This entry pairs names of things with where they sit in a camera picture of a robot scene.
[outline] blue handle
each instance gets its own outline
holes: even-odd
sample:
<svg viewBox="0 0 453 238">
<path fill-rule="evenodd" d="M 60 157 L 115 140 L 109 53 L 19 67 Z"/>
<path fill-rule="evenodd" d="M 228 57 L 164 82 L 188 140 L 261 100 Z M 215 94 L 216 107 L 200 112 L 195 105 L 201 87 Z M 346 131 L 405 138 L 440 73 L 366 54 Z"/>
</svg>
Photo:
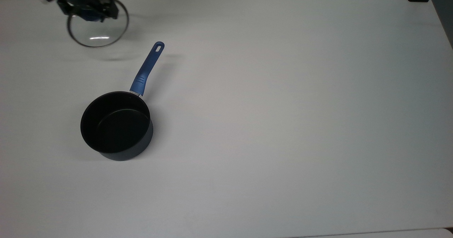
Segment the blue handle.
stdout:
<svg viewBox="0 0 453 238">
<path fill-rule="evenodd" d="M 145 61 L 143 62 L 142 67 L 140 68 L 139 72 L 137 73 L 136 78 L 131 86 L 131 91 L 137 94 L 143 95 L 144 86 L 146 85 L 146 79 L 148 78 L 149 73 L 153 69 L 154 65 L 157 62 L 157 59 L 160 56 L 160 53 L 164 50 L 164 43 L 163 42 L 156 42 L 149 52 L 148 56 L 146 57 Z"/>
</svg>

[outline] black saucepan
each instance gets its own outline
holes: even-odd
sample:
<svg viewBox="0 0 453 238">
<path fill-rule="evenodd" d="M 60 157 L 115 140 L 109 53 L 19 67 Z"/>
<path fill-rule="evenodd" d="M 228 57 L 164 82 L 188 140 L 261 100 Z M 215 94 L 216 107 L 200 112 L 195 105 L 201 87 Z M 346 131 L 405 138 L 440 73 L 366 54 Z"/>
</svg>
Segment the black saucepan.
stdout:
<svg viewBox="0 0 453 238">
<path fill-rule="evenodd" d="M 80 130 L 86 144 L 108 159 L 125 161 L 142 153 L 153 136 L 149 109 L 141 99 L 146 79 L 164 49 L 154 44 L 130 92 L 111 92 L 95 99 L 85 110 Z"/>
</svg>

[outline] table surface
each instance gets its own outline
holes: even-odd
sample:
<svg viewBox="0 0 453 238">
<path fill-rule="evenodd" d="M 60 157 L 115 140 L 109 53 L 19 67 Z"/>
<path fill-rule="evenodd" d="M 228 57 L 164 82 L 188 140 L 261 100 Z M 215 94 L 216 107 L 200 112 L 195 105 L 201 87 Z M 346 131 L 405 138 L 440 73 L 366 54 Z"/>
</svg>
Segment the table surface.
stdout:
<svg viewBox="0 0 453 238">
<path fill-rule="evenodd" d="M 78 46 L 56 4 L 0 0 L 3 238 L 276 238 L 453 226 L 453 51 L 432 3 L 121 0 Z M 128 91 L 154 137 L 115 162 L 80 118 Z"/>
<path fill-rule="evenodd" d="M 340 234 L 329 238 L 453 238 L 446 229 L 411 230 L 384 233 Z"/>
</svg>

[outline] saucepan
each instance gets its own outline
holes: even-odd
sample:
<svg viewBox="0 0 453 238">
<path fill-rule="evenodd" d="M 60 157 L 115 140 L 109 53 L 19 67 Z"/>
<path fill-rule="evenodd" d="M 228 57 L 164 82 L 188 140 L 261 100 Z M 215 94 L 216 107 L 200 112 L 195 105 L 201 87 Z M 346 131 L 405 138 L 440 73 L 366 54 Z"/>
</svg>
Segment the saucepan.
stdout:
<svg viewBox="0 0 453 238">
<path fill-rule="evenodd" d="M 88 146 L 108 159 L 129 160 L 149 145 L 153 137 L 153 123 L 141 96 L 146 79 L 163 49 L 162 42 L 154 44 L 130 92 L 104 94 L 86 108 L 80 122 L 82 137 Z"/>
</svg>

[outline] white table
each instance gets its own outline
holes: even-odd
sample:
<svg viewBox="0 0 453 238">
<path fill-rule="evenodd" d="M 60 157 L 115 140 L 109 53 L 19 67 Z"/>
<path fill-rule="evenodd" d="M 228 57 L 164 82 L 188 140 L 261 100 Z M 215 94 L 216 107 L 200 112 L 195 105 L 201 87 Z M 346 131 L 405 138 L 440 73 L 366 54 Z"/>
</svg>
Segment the white table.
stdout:
<svg viewBox="0 0 453 238">
<path fill-rule="evenodd" d="M 0 0 L 2 238 L 275 238 L 453 225 L 453 51 L 432 3 L 121 0 L 78 46 L 56 4 Z M 86 106 L 166 44 L 136 159 Z"/>
<path fill-rule="evenodd" d="M 384 233 L 358 233 L 328 236 L 329 238 L 453 238 L 446 229 L 411 230 Z"/>
</svg>

